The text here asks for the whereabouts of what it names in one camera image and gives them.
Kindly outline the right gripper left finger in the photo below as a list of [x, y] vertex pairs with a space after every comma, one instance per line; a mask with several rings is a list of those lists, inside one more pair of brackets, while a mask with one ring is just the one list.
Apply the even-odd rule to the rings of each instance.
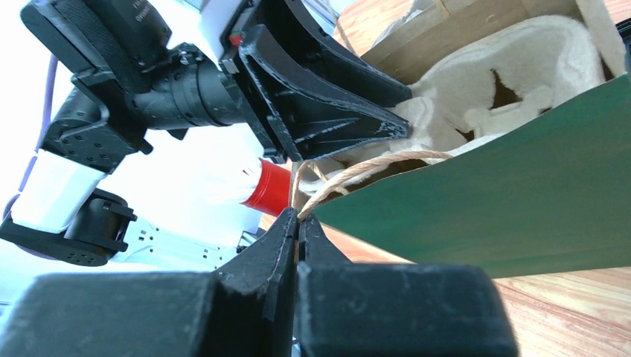
[[297, 213], [213, 272], [48, 274], [11, 309], [3, 356], [289, 356]]

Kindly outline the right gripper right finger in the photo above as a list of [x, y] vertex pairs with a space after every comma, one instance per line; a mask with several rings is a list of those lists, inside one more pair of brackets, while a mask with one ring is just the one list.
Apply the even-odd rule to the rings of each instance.
[[517, 356], [490, 277], [452, 263], [354, 263], [314, 215], [299, 225], [303, 356]]

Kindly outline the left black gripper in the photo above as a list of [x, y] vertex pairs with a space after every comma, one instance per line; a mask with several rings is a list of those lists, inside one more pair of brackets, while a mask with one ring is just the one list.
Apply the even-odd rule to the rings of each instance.
[[411, 90], [326, 33], [301, 1], [262, 0], [260, 22], [231, 30], [231, 74], [195, 45], [132, 45], [148, 87], [130, 95], [135, 148], [149, 129], [183, 139], [195, 127], [245, 123], [275, 163], [324, 158], [407, 138], [391, 108]]

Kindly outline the green paper bag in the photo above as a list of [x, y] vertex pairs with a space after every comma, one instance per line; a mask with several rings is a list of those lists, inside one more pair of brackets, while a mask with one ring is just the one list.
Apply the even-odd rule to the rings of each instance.
[[410, 139], [319, 161], [301, 215], [493, 277], [630, 264], [630, 74], [603, 1], [416, 1], [364, 59]]

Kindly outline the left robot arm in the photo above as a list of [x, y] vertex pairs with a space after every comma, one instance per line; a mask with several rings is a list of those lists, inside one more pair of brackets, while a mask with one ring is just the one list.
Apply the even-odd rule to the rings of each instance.
[[211, 59], [148, 1], [30, 1], [26, 28], [72, 74], [1, 238], [78, 266], [128, 249], [136, 215], [97, 188], [128, 156], [149, 154], [148, 130], [246, 123], [275, 163], [310, 161], [410, 136], [392, 109], [408, 86], [352, 54], [301, 1], [208, 5]]

